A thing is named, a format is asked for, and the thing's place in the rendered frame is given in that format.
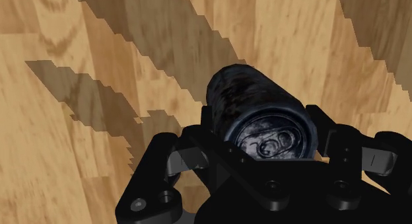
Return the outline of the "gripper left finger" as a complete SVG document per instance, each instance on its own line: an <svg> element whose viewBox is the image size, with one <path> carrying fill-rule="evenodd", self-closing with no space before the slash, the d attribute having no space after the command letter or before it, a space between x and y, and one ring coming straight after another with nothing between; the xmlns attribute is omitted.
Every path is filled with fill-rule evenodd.
<svg viewBox="0 0 412 224"><path fill-rule="evenodd" d="M210 131L211 107L201 109L201 123L184 128L181 136L158 133L115 210L118 224L253 224L257 202L216 162L210 148L223 148ZM174 185L185 170L194 170L211 196L196 213L183 208Z"/></svg>

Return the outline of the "dark drinks can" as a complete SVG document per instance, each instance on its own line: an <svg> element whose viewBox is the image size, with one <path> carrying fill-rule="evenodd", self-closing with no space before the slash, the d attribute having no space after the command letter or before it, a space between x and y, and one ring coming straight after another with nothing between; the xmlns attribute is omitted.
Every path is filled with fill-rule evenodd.
<svg viewBox="0 0 412 224"><path fill-rule="evenodd" d="M216 72L207 85L212 131L256 160L312 159L315 124L297 98L250 65Z"/></svg>

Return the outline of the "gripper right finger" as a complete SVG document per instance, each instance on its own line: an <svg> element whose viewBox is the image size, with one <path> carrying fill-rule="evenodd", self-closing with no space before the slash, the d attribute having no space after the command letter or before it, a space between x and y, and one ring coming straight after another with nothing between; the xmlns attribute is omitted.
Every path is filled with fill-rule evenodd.
<svg viewBox="0 0 412 224"><path fill-rule="evenodd" d="M335 123L320 107L306 106L315 123L320 155L329 158L331 173L328 204L335 209L357 209L362 195L361 174L371 175L390 193L391 206L412 208L412 140L394 131L374 137L346 124Z"/></svg>

